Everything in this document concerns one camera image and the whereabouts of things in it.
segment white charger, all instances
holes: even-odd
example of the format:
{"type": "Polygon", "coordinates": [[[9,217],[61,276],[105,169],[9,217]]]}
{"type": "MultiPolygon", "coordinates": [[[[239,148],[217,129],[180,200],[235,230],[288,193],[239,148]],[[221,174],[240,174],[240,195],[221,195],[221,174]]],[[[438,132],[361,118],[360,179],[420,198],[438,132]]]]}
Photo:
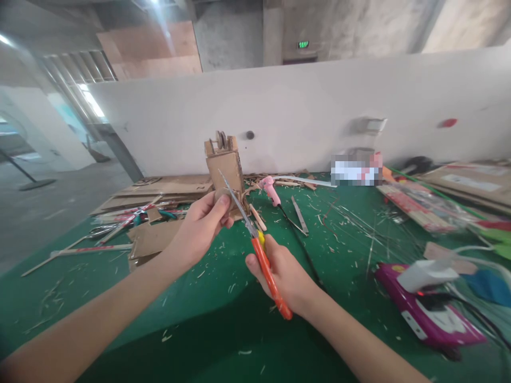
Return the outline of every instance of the white charger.
{"type": "Polygon", "coordinates": [[[417,261],[398,276],[397,280],[403,289],[416,293],[426,286],[440,285],[459,278],[459,274],[450,266],[450,258],[417,261]]]}

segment orange scissors handle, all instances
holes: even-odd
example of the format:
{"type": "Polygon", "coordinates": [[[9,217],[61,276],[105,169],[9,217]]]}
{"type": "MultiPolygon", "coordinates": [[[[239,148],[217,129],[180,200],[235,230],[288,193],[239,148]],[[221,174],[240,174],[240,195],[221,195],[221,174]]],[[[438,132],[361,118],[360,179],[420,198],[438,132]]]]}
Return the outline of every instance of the orange scissors handle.
{"type": "Polygon", "coordinates": [[[266,283],[270,288],[272,299],[275,301],[275,304],[277,305],[277,308],[284,317],[284,319],[290,320],[291,318],[293,318],[293,312],[289,309],[289,307],[287,307],[286,303],[282,299],[282,295],[278,292],[277,285],[275,284],[275,280],[273,279],[273,275],[271,275],[270,261],[268,261],[266,253],[262,249],[261,242],[259,242],[258,238],[253,238],[252,245],[254,246],[255,254],[257,255],[259,264],[261,265],[261,270],[265,276],[266,283]]]}

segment floor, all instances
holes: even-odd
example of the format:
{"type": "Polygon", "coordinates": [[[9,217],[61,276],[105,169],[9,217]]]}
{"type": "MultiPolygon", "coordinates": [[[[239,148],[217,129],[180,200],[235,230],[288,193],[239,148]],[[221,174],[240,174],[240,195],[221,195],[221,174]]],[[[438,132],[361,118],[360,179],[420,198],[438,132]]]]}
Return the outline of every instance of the floor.
{"type": "Polygon", "coordinates": [[[0,163],[0,275],[47,245],[101,205],[109,195],[132,184],[116,159],[84,169],[56,173],[28,156],[17,159],[36,180],[57,182],[18,191],[29,180],[11,163],[0,163]]]}

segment blue cloth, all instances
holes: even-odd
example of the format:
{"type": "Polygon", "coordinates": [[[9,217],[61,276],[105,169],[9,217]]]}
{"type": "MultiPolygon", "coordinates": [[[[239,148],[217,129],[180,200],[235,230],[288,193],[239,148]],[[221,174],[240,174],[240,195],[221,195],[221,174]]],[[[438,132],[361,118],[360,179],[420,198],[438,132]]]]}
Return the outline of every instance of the blue cloth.
{"type": "Polygon", "coordinates": [[[474,275],[463,275],[475,295],[489,302],[511,307],[511,292],[507,283],[491,270],[478,270],[474,275]]]}

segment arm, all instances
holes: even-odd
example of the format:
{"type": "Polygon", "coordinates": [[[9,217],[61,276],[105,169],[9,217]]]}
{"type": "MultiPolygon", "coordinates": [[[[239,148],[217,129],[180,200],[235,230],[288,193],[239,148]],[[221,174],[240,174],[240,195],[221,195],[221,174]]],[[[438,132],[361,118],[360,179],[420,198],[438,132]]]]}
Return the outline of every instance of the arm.
{"type": "MultiPolygon", "coordinates": [[[[321,290],[286,247],[265,238],[275,283],[288,306],[323,334],[362,383],[429,382],[321,290]]],[[[269,295],[256,256],[249,254],[245,262],[269,295]]]]}
{"type": "Polygon", "coordinates": [[[0,364],[2,381],[72,382],[168,286],[198,263],[222,225],[230,198],[192,204],[172,243],[108,291],[24,344],[0,364]]]}

